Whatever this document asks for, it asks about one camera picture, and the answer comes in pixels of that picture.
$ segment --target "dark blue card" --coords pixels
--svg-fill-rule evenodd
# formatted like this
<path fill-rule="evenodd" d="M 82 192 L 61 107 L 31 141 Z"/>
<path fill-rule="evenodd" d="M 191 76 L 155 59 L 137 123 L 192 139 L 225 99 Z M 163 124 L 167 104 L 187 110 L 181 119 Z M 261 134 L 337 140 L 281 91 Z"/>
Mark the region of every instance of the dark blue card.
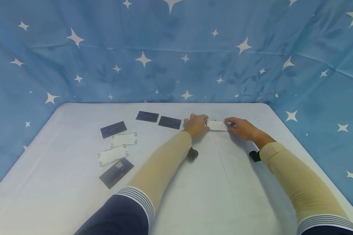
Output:
<path fill-rule="evenodd" d="M 161 116 L 161 119 L 160 119 L 160 122 L 158 123 L 158 125 L 179 130 L 181 122 L 182 122 L 182 120 L 180 120 L 180 119 Z"/>
<path fill-rule="evenodd" d="M 126 158 L 122 158 L 112 167 L 110 167 L 110 169 L 108 169 L 105 173 L 103 173 L 99 178 L 107 186 L 107 188 L 110 189 L 132 168 L 132 163 L 130 163 Z"/>
<path fill-rule="evenodd" d="M 152 112 L 144 112 L 144 111 L 139 111 L 139 114 L 137 114 L 136 119 L 137 120 L 142 120 L 142 121 L 150 121 L 152 123 L 156 123 L 158 120 L 159 114 L 155 114 Z"/>
<path fill-rule="evenodd" d="M 110 137 L 117 133 L 122 133 L 123 131 L 126 131 L 126 130 L 127 130 L 127 127 L 124 124 L 124 121 L 112 124 L 110 126 L 106 126 L 105 128 L 101 128 L 103 138 Z"/>

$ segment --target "blue backdrop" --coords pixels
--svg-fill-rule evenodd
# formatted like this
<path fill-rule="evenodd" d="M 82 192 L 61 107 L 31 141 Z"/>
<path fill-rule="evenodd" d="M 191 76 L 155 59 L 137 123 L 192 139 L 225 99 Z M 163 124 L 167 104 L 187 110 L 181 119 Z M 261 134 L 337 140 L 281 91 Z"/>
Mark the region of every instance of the blue backdrop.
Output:
<path fill-rule="evenodd" d="M 353 0 L 0 0 L 0 181 L 64 102 L 265 102 L 353 205 Z"/>

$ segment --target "left hand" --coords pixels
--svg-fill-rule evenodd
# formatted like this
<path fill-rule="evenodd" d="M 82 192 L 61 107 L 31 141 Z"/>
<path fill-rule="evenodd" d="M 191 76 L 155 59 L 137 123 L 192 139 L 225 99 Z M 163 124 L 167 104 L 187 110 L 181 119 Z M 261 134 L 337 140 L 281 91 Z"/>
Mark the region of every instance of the left hand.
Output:
<path fill-rule="evenodd" d="M 191 135 L 191 138 L 195 138 L 205 134 L 210 130 L 206 126 L 205 121 L 208 119 L 208 116 L 205 114 L 196 115 L 191 114 L 190 119 L 184 119 L 184 131 Z"/>

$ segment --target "white card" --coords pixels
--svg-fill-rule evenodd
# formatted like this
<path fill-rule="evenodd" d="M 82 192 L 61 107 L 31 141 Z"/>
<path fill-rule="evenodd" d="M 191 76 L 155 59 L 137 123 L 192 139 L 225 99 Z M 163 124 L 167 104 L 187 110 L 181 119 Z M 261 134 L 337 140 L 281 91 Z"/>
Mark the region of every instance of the white card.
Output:
<path fill-rule="evenodd" d="M 111 148 L 120 145 L 135 145 L 137 144 L 137 133 L 131 134 L 115 134 L 111 139 Z"/>
<path fill-rule="evenodd" d="M 228 129 L 226 121 L 207 120 L 206 123 L 211 131 L 227 131 Z"/>
<path fill-rule="evenodd" d="M 110 163 L 119 161 L 122 158 L 126 158 L 128 152 L 125 145 L 116 146 L 112 149 L 98 153 L 98 160 L 100 166 L 105 166 Z"/>

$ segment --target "white table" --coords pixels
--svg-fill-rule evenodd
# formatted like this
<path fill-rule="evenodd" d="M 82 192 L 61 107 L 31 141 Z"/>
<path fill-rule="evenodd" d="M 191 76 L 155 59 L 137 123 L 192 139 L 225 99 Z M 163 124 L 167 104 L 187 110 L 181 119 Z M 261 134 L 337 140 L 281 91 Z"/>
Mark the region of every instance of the white table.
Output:
<path fill-rule="evenodd" d="M 353 222 L 353 207 L 265 104 L 68 103 L 55 111 L 0 183 L 0 235 L 73 234 L 178 132 L 135 120 L 140 110 L 178 119 L 192 112 L 211 119 L 248 119 L 318 173 Z M 138 144 L 128 147 L 134 168 L 108 190 L 98 177 L 111 165 L 101 168 L 97 153 L 109 149 L 110 138 L 102 139 L 100 128 L 122 120 L 128 128 L 125 133 L 138 134 Z M 193 147 L 199 156 L 177 171 L 151 234 L 295 233 L 295 212 L 288 197 L 263 163 L 248 158 L 256 149 L 253 143 L 209 132 Z"/>

